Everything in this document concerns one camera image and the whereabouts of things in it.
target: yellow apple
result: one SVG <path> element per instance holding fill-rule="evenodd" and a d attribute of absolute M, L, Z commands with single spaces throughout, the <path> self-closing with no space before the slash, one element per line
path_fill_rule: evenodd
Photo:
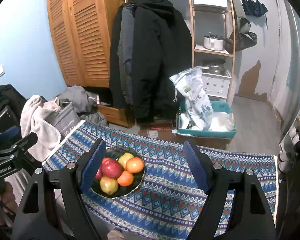
<path fill-rule="evenodd" d="M 104 193 L 111 195 L 118 190 L 118 182 L 116 179 L 102 177 L 100 180 L 100 187 Z"/>
<path fill-rule="evenodd" d="M 134 156 L 131 153 L 125 153 L 124 155 L 122 155 L 119 160 L 118 163 L 120 163 L 122 165 L 122 167 L 124 169 L 126 169 L 126 163 L 128 160 L 134 158 Z"/>

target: metal screw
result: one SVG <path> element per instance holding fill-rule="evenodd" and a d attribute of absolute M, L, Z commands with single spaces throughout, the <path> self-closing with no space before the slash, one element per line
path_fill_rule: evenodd
<path fill-rule="evenodd" d="M 220 163 L 214 163 L 213 164 L 213 167 L 216 169 L 216 170 L 220 170 L 222 168 L 222 165 Z"/>
<path fill-rule="evenodd" d="M 73 169 L 75 167 L 75 163 L 68 163 L 67 168 L 68 169 Z"/>
<path fill-rule="evenodd" d="M 42 168 L 36 168 L 36 170 L 34 171 L 36 174 L 40 174 L 42 172 Z"/>
<path fill-rule="evenodd" d="M 247 170 L 246 170 L 246 173 L 247 173 L 248 175 L 252 175 L 254 172 L 253 172 L 253 170 L 247 169 Z"/>

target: jacket hood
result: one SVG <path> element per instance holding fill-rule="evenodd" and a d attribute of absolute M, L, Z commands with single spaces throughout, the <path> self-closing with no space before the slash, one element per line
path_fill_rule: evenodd
<path fill-rule="evenodd" d="M 142 7 L 153 11 L 165 20 L 174 20 L 173 5 L 168 0 L 133 0 L 132 2 L 135 4 L 135 9 Z"/>

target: zigzag pattern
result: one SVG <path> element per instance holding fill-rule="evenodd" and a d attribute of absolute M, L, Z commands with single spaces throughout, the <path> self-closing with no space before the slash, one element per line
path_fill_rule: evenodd
<path fill-rule="evenodd" d="M 186 239 L 207 195 L 198 189 L 182 145 L 85 122 L 46 161 L 44 168 L 47 171 L 57 170 L 71 161 L 76 162 L 98 138 L 104 139 L 107 146 L 123 145 L 141 153 L 146 164 L 146 175 L 139 189 L 122 198 L 107 199 L 90 190 L 82 195 L 88 210 L 107 223 L 150 239 Z M 204 147 L 199 147 L 199 150 L 207 154 L 212 162 L 218 162 L 228 170 L 243 172 L 247 168 L 252 169 L 274 213 L 276 169 L 272 156 Z M 216 236 L 226 230 L 233 198 L 234 191 L 229 190 Z"/>

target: orange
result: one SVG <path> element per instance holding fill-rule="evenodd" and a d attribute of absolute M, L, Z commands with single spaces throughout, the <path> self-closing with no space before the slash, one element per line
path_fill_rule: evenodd
<path fill-rule="evenodd" d="M 102 164 L 104 164 L 107 160 L 110 160 L 111 158 L 104 158 L 103 160 L 102 160 Z"/>
<path fill-rule="evenodd" d="M 126 170 L 130 173 L 138 173 L 143 170 L 144 164 L 143 160 L 138 157 L 134 157 L 127 161 Z"/>
<path fill-rule="evenodd" d="M 117 181 L 120 186 L 123 187 L 130 186 L 133 182 L 133 175 L 128 171 L 123 171 L 121 176 L 117 178 Z"/>

